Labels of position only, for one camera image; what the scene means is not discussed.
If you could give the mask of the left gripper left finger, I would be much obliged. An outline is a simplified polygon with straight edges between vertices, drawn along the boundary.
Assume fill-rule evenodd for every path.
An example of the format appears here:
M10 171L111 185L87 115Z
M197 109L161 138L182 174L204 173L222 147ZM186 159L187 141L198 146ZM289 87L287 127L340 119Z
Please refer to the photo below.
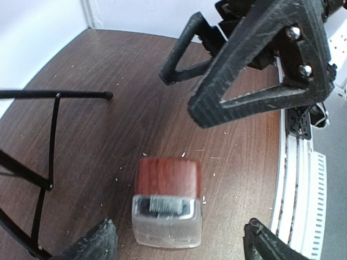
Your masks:
M118 235L112 219L105 218L53 259L117 259Z

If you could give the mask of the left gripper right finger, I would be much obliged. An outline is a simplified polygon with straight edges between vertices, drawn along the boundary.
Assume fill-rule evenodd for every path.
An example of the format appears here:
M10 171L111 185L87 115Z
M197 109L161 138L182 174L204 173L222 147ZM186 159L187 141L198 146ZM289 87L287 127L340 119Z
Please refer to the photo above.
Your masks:
M245 260L309 260L281 241L257 218L249 220L244 232Z

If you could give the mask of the left aluminium corner post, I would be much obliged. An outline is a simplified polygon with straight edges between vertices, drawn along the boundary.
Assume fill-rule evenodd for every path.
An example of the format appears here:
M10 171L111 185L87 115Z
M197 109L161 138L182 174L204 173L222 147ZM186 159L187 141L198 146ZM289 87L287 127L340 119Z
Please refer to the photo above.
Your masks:
M88 28L95 29L95 21L90 0L80 0L80 3Z

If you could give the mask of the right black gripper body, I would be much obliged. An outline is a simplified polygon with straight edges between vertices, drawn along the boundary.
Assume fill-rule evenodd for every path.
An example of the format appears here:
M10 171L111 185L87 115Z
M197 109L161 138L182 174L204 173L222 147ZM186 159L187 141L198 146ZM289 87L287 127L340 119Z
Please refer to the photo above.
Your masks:
M228 41L218 59L237 68L266 67L278 52L291 67L331 60L324 23L345 1L218 1Z

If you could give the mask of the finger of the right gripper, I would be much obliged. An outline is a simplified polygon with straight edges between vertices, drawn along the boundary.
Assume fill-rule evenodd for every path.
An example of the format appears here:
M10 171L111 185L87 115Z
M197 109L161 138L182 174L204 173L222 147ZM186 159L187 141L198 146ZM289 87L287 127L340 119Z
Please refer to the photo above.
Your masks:
M188 56L192 55L190 45L194 37L201 41L205 50L210 54L210 59L178 69L180 60L187 61ZM225 43L226 40L218 27L210 26L201 12L193 14L166 59L159 77L169 86L203 75Z
M227 36L189 100L188 112L202 128L250 115L323 102L334 88L335 66L324 23L334 1L219 1ZM230 100L224 94L241 70L263 70L281 61L282 83Z

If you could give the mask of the brown wooden metronome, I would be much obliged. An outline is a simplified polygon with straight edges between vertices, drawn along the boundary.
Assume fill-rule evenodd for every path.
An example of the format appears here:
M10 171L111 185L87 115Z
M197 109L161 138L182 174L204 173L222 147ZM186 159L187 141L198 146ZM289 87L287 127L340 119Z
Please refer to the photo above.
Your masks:
M201 197L200 163L187 158L143 157L134 182L135 195Z

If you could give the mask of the clear plastic metronome cover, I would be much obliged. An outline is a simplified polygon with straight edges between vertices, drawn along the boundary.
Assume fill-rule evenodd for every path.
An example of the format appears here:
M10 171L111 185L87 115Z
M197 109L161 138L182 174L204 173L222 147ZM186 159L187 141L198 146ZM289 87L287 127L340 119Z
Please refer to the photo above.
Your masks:
M193 197L135 195L132 228L140 245L195 248L202 240L201 202Z

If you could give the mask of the aluminium front rail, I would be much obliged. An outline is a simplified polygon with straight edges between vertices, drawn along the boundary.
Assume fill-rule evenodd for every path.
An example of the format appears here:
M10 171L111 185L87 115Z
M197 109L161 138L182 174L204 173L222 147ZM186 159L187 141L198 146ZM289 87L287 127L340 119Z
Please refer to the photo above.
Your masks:
M346 172L346 52L334 55L336 88L326 102L326 125L309 126L305 140L289 133L289 113L280 112L277 187L270 230L293 250L320 259L328 199Z

